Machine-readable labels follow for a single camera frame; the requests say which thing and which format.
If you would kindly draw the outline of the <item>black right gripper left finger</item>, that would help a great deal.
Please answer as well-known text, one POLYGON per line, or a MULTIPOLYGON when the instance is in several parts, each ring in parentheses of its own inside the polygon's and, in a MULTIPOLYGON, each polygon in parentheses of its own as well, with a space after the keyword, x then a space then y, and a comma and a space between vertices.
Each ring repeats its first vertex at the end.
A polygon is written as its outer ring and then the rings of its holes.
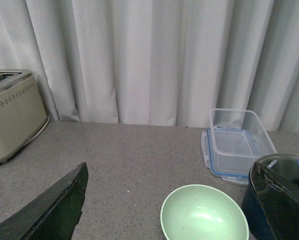
POLYGON ((70 240, 82 215, 89 179, 82 162, 0 223, 0 240, 70 240))

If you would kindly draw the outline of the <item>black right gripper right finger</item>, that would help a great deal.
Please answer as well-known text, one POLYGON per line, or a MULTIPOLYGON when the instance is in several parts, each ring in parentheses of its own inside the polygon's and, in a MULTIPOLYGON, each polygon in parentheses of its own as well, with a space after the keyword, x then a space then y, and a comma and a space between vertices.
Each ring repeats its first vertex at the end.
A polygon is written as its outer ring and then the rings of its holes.
POLYGON ((299 240, 299 155, 259 158, 248 174, 242 210, 258 240, 299 240))

